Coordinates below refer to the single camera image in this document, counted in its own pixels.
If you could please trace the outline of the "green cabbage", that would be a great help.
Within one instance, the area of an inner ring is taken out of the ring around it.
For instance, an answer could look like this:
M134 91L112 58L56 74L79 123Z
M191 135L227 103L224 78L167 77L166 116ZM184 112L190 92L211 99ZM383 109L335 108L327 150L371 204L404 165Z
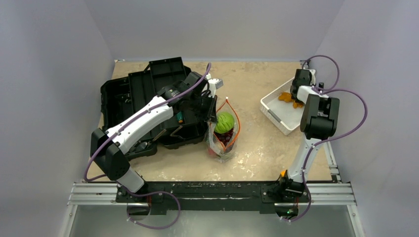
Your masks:
M219 134L224 134L233 129L234 125L235 119L233 115L229 112L221 112L217 115L217 124L214 131Z

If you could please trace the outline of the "dark red grapes bunch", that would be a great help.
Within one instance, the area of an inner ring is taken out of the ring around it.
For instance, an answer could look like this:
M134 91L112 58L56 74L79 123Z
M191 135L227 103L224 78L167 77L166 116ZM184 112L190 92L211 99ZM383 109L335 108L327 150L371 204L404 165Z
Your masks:
M218 140L224 145L227 146L227 144L230 142L231 138L233 137L234 131L231 129L230 131L226 133L215 133Z

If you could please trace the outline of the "clear zip bag orange zipper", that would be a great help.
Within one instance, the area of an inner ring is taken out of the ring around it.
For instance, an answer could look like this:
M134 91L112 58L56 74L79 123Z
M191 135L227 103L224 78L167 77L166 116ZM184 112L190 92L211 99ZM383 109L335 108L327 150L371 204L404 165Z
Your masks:
M205 142L209 156L224 163L235 155L236 142L241 132L241 121L228 97L216 108L215 112L216 122L208 123Z

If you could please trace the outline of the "pink peach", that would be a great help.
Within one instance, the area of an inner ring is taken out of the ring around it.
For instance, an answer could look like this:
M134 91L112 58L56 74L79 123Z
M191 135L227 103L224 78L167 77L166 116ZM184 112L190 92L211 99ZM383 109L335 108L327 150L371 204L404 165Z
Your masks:
M210 156L218 157L219 156L219 149L218 148L208 148L208 153Z

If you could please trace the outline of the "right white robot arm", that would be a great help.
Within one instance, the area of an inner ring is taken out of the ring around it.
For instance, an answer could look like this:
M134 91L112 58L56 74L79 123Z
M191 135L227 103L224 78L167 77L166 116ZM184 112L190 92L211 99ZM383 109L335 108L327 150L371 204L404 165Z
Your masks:
M280 175L277 194L289 201L306 191L308 172L322 142L331 138L337 129L340 100L315 89L314 72L297 69L290 87L291 98L304 104L300 121L303 134L296 157Z

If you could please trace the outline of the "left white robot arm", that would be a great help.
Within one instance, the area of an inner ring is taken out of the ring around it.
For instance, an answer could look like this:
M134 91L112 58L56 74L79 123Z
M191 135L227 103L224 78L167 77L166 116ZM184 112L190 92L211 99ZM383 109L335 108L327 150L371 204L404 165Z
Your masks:
M107 130L98 128L92 132L89 163L96 163L108 179L124 186L135 202L145 200L146 182L130 166L126 153L156 126L184 110L192 111L201 121L216 123L215 93L222 86L221 79L208 79L191 72L185 80L163 87L125 121Z

